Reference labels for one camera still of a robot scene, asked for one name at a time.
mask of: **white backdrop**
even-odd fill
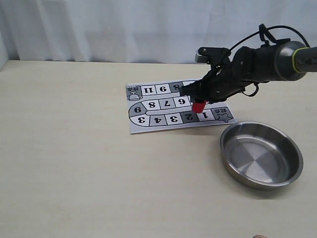
[[[197,48],[230,48],[261,23],[317,46],[316,9],[316,0],[0,0],[0,32],[10,59],[193,63]]]

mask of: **printed number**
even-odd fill
[[[154,120],[155,120],[156,123],[159,123],[162,119],[154,118]]]
[[[180,104],[185,104],[185,100],[184,100],[184,99],[178,99],[178,102],[179,102]]]
[[[138,120],[139,120],[139,123],[145,123],[145,120],[144,120],[145,118],[138,118]]]
[[[150,108],[155,108],[155,103],[154,102],[150,102],[149,106],[150,106]]]
[[[137,108],[134,109],[134,111],[135,111],[136,113],[139,113],[139,112],[141,111],[141,108],[137,107]]]
[[[171,120],[172,122],[177,122],[177,117],[170,117],[170,120]]]
[[[149,91],[150,91],[150,93],[153,93],[152,88],[145,88],[144,91],[145,91],[146,93],[149,93]]]
[[[192,120],[193,119],[192,114],[185,114],[185,116],[186,116],[187,120]]]

